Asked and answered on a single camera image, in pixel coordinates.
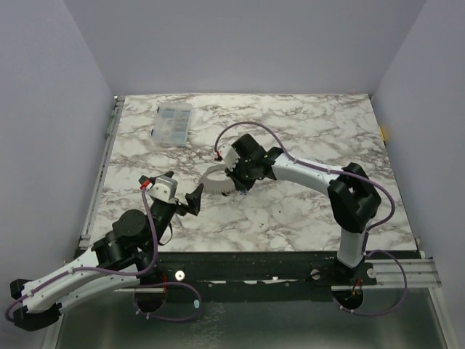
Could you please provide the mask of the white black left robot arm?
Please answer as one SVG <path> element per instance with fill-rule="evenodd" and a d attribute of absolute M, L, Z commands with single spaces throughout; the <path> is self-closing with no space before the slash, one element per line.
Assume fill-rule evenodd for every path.
<path fill-rule="evenodd" d="M 17 279 L 10 284 L 13 303 L 5 318 L 33 332 L 57 322 L 67 310 L 88 298 L 121 287 L 182 287 L 202 302 L 199 291 L 183 281 L 169 281 L 158 259 L 160 239 L 174 215 L 198 215 L 203 185 L 176 198 L 177 182 L 166 176 L 141 184 L 143 211 L 130 209 L 112 224 L 110 232 L 83 254 L 58 270 L 36 280 Z"/>

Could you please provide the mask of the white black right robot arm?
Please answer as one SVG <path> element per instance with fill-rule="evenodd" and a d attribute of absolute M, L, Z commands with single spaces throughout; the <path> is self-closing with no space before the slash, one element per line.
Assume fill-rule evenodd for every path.
<path fill-rule="evenodd" d="M 328 197 L 333 218 L 341 228 L 333 274 L 341 284 L 351 284 L 359 277 L 368 240 L 367 227 L 381 203 L 380 195 L 359 164 L 333 167 L 292 159 L 283 148 L 265 150 L 249 134 L 232 144 L 224 162 L 226 175 L 238 191 L 248 191 L 256 181 L 267 178 L 296 183 Z"/>

